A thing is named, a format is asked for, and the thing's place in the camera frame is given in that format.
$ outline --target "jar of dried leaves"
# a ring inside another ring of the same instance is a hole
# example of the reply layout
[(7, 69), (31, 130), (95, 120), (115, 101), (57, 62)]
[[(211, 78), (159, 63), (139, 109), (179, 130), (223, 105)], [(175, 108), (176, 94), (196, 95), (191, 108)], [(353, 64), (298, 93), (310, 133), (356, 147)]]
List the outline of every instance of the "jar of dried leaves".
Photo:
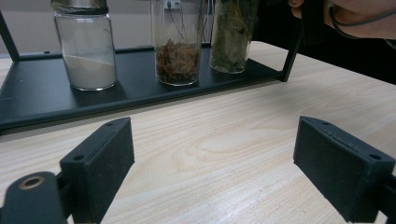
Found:
[(204, 0), (152, 0), (156, 77), (165, 84), (198, 80)]
[(260, 0), (219, 0), (215, 5), (210, 66), (223, 73), (244, 72)]

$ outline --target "human hand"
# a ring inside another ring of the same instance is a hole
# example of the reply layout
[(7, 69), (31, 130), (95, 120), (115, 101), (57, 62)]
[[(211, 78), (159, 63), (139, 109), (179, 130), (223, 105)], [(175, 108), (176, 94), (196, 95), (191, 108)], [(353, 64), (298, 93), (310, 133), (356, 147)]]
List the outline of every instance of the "human hand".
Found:
[[(341, 23), (353, 24), (373, 20), (396, 10), (396, 0), (324, 0), (324, 22), (331, 26), (329, 5), (333, 5), (333, 15)], [(304, 0), (289, 0), (292, 14), (301, 18)], [(396, 39), (396, 13), (378, 21), (354, 26), (341, 26), (339, 29), (356, 37)]]

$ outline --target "black tray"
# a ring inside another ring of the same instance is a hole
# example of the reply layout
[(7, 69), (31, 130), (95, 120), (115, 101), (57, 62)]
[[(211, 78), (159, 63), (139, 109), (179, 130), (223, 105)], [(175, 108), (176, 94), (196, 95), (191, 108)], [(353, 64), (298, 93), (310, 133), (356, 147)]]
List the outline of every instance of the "black tray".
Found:
[(153, 49), (118, 50), (119, 82), (103, 91), (71, 88), (61, 55), (15, 62), (0, 90), (0, 130), (160, 103), (284, 77), (283, 72), (251, 60), (245, 73), (218, 73), (209, 66), (209, 53), (210, 47), (203, 46), (197, 83), (173, 87), (156, 79)]

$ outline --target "white powder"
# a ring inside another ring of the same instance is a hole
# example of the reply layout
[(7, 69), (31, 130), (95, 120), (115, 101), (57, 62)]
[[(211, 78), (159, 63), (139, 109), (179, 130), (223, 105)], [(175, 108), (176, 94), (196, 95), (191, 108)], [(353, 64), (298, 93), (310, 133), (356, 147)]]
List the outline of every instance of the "white powder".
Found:
[(117, 81), (114, 63), (64, 55), (70, 84), (78, 89), (97, 90), (110, 87)]

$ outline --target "wooden table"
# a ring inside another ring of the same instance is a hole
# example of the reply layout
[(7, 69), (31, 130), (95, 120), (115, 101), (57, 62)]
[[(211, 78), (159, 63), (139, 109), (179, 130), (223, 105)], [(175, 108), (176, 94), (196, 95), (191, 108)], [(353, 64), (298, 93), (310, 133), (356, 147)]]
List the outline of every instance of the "wooden table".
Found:
[[(259, 42), (250, 51), (275, 69), (287, 53)], [(10, 65), (0, 60), (0, 81)], [(0, 136), (0, 201), (13, 181), (59, 173), (59, 160), (87, 136), (129, 116), (135, 164), (103, 223), (345, 223), (293, 164), (302, 115), (396, 158), (396, 86), (298, 55), (287, 83)]]

